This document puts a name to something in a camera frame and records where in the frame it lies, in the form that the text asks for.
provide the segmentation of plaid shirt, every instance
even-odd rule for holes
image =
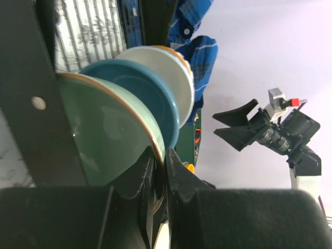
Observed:
[[[170,27],[170,42],[188,44],[212,2],[213,0],[179,0]],[[141,46],[142,27],[138,0],[118,0],[118,7],[127,48]]]
[[[203,91],[209,83],[218,46],[215,39],[198,36],[189,44],[176,49],[190,63],[195,86],[195,104],[187,124],[193,123],[196,113],[203,107]]]
[[[170,28],[170,42],[188,44],[212,2],[213,0],[179,0]]]

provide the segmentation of dish rack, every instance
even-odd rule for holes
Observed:
[[[0,3],[1,20],[8,23],[3,28],[6,36],[0,41],[3,65],[0,111],[21,154],[17,160],[23,161],[28,171],[24,183],[18,186],[87,185],[54,72],[79,72],[94,61],[114,58],[133,46],[168,46],[177,0],[168,0],[167,5],[164,2],[12,0]],[[154,9],[164,15],[159,18]],[[182,141],[187,139],[192,144],[193,138],[193,135],[180,137],[177,146],[180,155],[181,145],[186,146]],[[186,158],[183,155],[181,160],[192,162]]]

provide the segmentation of black rack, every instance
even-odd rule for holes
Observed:
[[[154,163],[148,147],[108,186],[2,190],[0,248],[154,248]],[[326,218],[302,191],[216,190],[173,149],[165,167],[172,249],[332,247]]]
[[[36,186],[84,186],[86,176],[56,83],[55,1],[65,5],[63,0],[1,1],[5,35],[0,41],[0,108]],[[171,1],[168,15],[160,20],[164,23],[161,32],[147,23],[155,16],[155,3],[161,2],[139,2],[141,27],[148,28],[148,32],[142,29],[142,45],[167,44],[177,0]],[[160,32],[159,39],[154,30]]]

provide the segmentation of bowl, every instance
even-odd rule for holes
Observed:
[[[175,147],[179,136],[177,103],[171,89],[157,73],[137,62],[118,59],[94,62],[80,73],[108,80],[133,93],[155,117],[165,147]]]
[[[161,131],[135,95],[114,83],[81,74],[58,73],[57,79],[89,185],[113,181],[149,145],[163,167]]]
[[[182,55],[164,46],[140,46],[122,52],[117,58],[145,65],[163,78],[175,96],[182,127],[190,116],[195,98],[192,71]]]
[[[168,223],[160,224],[155,249],[170,248],[170,229]]]

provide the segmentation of blue bowl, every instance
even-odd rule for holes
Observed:
[[[173,92],[153,70],[137,62],[108,59],[94,62],[80,72],[108,80],[138,97],[155,117],[165,148],[174,148],[179,135],[179,113]]]

